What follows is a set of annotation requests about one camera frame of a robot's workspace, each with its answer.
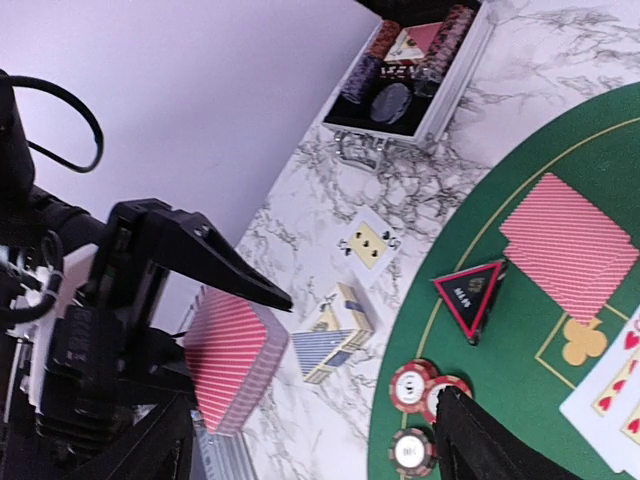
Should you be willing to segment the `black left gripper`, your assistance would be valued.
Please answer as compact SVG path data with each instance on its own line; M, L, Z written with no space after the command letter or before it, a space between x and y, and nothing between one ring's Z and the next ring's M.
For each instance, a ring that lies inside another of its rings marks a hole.
M169 272L245 300L289 312L291 296L251 267L199 212L157 199L122 202L107 223L58 200L34 199L23 209L44 231L43 254L60 262L72 246L97 243L81 304L53 324L40 402L36 451L11 477L69 479L101 455L156 405L194 397L181 375L150 368L179 360L180 347L149 326Z

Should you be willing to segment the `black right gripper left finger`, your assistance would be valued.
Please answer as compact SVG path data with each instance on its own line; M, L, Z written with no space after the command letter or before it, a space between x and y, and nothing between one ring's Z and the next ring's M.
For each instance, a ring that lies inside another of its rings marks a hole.
M71 472L69 479L188 479L194 426L186 397L175 395L155 406L98 457Z

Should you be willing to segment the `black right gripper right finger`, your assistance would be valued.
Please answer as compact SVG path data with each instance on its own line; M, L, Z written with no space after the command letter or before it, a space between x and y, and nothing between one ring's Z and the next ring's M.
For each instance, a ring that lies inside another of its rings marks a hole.
M442 479L575 479L532 449L460 388L438 394L435 444Z

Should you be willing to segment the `black chip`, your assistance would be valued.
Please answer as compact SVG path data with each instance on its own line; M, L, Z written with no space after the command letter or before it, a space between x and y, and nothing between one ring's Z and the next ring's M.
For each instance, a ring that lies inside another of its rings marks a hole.
M397 431L388 453L396 472L407 478L427 477L437 463L434 443L417 428Z

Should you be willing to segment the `red chips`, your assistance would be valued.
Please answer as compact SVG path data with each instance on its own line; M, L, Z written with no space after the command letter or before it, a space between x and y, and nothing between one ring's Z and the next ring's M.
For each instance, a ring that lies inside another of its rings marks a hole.
M425 359L414 359L393 374L389 396L393 406L405 414L421 414L430 425L436 423L439 394L446 387L457 387L470 398L468 383L454 375L444 375Z

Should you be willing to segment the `red playing card deck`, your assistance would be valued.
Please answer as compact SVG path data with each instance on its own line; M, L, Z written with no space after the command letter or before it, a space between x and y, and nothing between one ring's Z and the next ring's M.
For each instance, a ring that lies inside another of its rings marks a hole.
M209 433L231 436L243 428L288 341L271 309L217 289L201 291L184 350Z

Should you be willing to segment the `triangular all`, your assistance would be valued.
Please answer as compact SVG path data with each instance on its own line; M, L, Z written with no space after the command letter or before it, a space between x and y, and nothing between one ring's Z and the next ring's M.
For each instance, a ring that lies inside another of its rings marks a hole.
M432 283L472 346L479 343L508 269L499 259L437 277Z

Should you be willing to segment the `dealt card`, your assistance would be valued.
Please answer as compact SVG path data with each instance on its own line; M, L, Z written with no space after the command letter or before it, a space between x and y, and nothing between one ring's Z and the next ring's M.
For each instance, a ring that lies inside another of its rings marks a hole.
M576 322L602 310L639 259L630 235L579 192L545 174L500 225L505 253Z

